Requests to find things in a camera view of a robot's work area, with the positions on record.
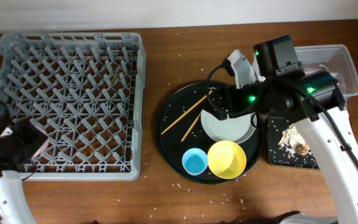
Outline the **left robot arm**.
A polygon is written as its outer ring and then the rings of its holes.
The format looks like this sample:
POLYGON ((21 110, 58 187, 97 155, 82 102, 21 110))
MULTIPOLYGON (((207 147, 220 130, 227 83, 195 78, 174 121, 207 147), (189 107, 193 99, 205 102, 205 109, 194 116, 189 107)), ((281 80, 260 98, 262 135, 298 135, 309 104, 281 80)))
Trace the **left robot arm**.
POLYGON ((46 132, 28 120, 11 123, 7 104, 0 100, 0 223, 35 223, 26 202, 20 172, 48 146, 46 132))

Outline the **wooden chopstick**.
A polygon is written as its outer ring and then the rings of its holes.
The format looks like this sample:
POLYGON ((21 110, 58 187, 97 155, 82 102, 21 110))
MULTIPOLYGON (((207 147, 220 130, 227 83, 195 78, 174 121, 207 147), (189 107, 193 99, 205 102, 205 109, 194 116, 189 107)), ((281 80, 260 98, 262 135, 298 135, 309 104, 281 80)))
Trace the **wooden chopstick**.
POLYGON ((183 142, 186 137, 190 134, 191 130, 194 128, 195 124, 198 122, 198 120, 201 117, 201 112, 198 114, 198 116, 195 118, 195 120, 192 122, 192 124, 190 125, 190 127, 188 128, 188 130, 186 131, 186 133, 184 134, 184 136, 181 138, 181 142, 183 142))
POLYGON ((194 108, 196 108, 200 103, 202 103, 213 91, 210 90, 209 92, 207 92, 207 94, 205 94, 205 96, 203 96, 202 98, 200 98, 194 105, 192 105, 189 109, 187 109, 182 115, 180 115, 173 123, 171 123, 167 128, 165 128, 162 132, 161 135, 163 135, 164 133, 166 133, 170 128, 172 128, 175 124, 177 124, 177 122, 179 122, 182 118, 184 118, 189 112, 191 112, 194 108))

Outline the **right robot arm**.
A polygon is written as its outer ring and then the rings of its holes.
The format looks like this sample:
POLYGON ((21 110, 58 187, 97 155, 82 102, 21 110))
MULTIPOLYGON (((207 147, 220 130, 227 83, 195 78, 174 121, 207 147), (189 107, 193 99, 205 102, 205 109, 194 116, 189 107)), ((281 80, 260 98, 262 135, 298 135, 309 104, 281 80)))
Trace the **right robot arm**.
POLYGON ((339 223, 358 223, 358 144, 338 81, 327 71, 305 73, 285 35, 254 46, 258 78, 223 91, 219 113, 283 113, 295 125, 330 189, 339 223))

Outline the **pink cup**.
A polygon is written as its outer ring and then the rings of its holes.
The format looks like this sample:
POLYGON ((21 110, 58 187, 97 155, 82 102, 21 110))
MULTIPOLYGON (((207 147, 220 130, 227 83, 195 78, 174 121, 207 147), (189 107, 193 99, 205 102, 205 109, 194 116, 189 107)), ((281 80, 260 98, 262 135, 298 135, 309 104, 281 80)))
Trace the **pink cup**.
POLYGON ((32 156, 32 159, 43 153, 48 148, 48 144, 49 144, 49 140, 46 139, 46 141, 40 146, 40 148, 32 156))

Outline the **blue cup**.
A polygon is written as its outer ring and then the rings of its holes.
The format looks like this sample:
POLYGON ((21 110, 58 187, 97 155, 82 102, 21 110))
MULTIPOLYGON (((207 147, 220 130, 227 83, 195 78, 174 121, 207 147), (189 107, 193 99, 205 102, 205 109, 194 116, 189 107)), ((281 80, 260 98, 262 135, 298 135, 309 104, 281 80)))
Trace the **blue cup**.
POLYGON ((183 168, 190 175, 200 175, 208 167, 207 154, 199 148, 187 150, 181 161, 183 168))

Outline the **yellow bowl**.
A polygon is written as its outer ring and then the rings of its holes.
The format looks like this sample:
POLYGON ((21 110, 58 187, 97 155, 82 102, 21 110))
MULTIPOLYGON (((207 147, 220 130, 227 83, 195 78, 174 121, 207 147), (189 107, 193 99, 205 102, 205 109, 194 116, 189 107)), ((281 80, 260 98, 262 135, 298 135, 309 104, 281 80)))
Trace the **yellow bowl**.
POLYGON ((232 141, 214 143, 207 157, 210 171, 222 179, 235 179, 246 169, 247 156, 243 148, 232 141))

